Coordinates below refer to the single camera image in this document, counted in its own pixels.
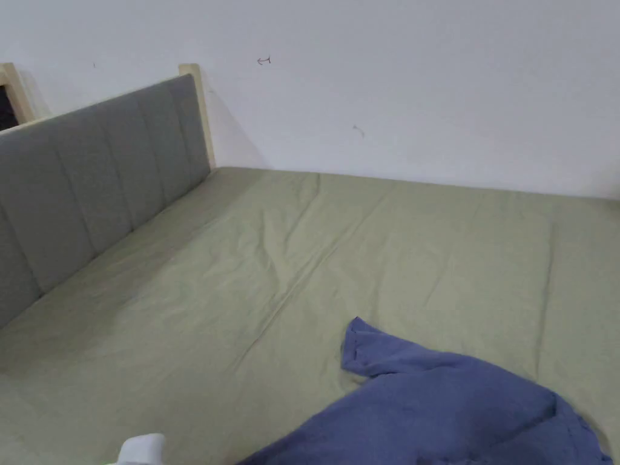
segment gray upholstered headboard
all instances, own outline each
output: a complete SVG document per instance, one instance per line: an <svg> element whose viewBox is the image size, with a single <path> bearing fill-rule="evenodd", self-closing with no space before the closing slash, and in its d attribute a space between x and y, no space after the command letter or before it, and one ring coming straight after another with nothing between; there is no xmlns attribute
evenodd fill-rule
<svg viewBox="0 0 620 465"><path fill-rule="evenodd" d="M0 133L0 327L208 173L191 75Z"/></svg>

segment white wall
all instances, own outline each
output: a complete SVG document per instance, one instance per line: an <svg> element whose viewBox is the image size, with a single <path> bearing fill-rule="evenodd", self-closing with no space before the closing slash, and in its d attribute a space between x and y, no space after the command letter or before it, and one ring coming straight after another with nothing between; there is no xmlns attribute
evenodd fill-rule
<svg viewBox="0 0 620 465"><path fill-rule="evenodd" d="M0 31L40 116L200 63L222 166L620 197L616 0L5 0Z"/></svg>

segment headboard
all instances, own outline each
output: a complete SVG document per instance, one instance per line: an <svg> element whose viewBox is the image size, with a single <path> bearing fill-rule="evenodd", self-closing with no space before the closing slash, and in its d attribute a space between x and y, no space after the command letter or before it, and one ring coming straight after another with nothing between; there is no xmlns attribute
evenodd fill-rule
<svg viewBox="0 0 620 465"><path fill-rule="evenodd" d="M209 169L189 74L0 133L0 327Z"/></svg>

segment white object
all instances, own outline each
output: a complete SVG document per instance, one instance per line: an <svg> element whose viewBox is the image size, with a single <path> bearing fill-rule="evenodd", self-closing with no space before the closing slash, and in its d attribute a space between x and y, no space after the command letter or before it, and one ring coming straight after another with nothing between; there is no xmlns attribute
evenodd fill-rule
<svg viewBox="0 0 620 465"><path fill-rule="evenodd" d="M164 442L166 438L162 434L129 438L120 448L117 465L163 465Z"/></svg>

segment bed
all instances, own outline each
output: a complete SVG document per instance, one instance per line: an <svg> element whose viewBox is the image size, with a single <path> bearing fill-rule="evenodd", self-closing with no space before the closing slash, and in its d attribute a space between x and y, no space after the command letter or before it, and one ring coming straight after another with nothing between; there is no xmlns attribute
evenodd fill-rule
<svg viewBox="0 0 620 465"><path fill-rule="evenodd" d="M79 112L0 136L0 463L149 432L235 463L362 382L355 316L555 389L619 456L620 203L211 169L189 76Z"/></svg>

